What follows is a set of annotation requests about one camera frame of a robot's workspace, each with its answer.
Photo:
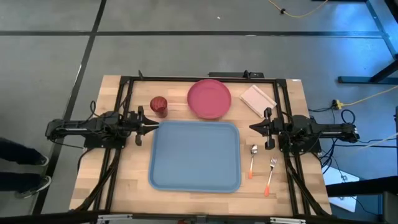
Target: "gray floor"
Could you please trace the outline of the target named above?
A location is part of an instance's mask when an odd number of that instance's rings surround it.
[[[311,1],[277,1],[291,13],[319,5]],[[398,25],[384,1],[372,1],[398,46]],[[0,0],[0,30],[91,30],[100,1]],[[366,6],[329,2],[303,19],[280,16],[266,0],[144,1],[108,0],[100,30],[306,30],[377,31]],[[87,37],[0,37],[0,136],[50,153],[44,138],[47,122],[60,118],[79,69]],[[337,76],[371,76],[392,62],[382,39],[331,37],[97,37],[73,110],[72,119],[86,118],[103,75],[196,76],[208,72],[264,72],[269,78],[303,80],[308,107],[328,106],[333,99],[350,103],[390,86],[340,85]],[[392,115],[398,106],[392,91],[350,107],[363,140],[395,133]],[[332,122],[330,112],[314,114]],[[336,122],[341,122],[336,113]],[[81,145],[82,138],[66,143]],[[324,149],[331,141],[322,141]],[[342,170],[365,179],[397,174],[394,149],[372,148],[352,153],[337,147]],[[44,213],[64,212],[76,178],[81,151],[63,147]],[[1,170],[43,172],[0,161]],[[30,200],[0,194],[0,216],[25,215]]]

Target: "blue tray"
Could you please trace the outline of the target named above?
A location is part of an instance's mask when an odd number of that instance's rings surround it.
[[[236,191],[241,185],[238,129],[225,122],[160,123],[152,144],[149,183],[158,190]]]

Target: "orange-handled fork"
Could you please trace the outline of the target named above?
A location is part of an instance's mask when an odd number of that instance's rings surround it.
[[[271,166],[271,172],[269,173],[268,183],[267,183],[266,190],[264,191],[264,196],[268,196],[269,195],[269,184],[271,182],[272,171],[274,170],[274,167],[276,165],[276,161],[277,161],[277,159],[275,157],[271,158],[271,163],[269,164]]]
[[[257,153],[257,145],[252,145],[251,146],[251,163],[250,163],[250,170],[249,170],[249,179],[253,178],[253,159],[254,159],[254,155],[256,155]]]

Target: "sneaker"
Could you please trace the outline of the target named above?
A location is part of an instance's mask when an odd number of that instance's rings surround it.
[[[35,163],[35,165],[37,166],[47,166],[47,164],[49,163],[49,158],[47,156],[43,156],[40,158],[39,161],[37,161]]]
[[[52,180],[50,176],[44,176],[42,177],[42,180],[40,181],[40,184],[38,186],[33,187],[25,192],[15,192],[15,197],[19,199],[29,198],[46,189],[51,184],[51,181]]]

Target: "red plate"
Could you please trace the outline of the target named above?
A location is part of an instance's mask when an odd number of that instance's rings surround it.
[[[200,80],[189,89],[188,106],[200,118],[219,118],[231,106],[231,93],[217,80]]]

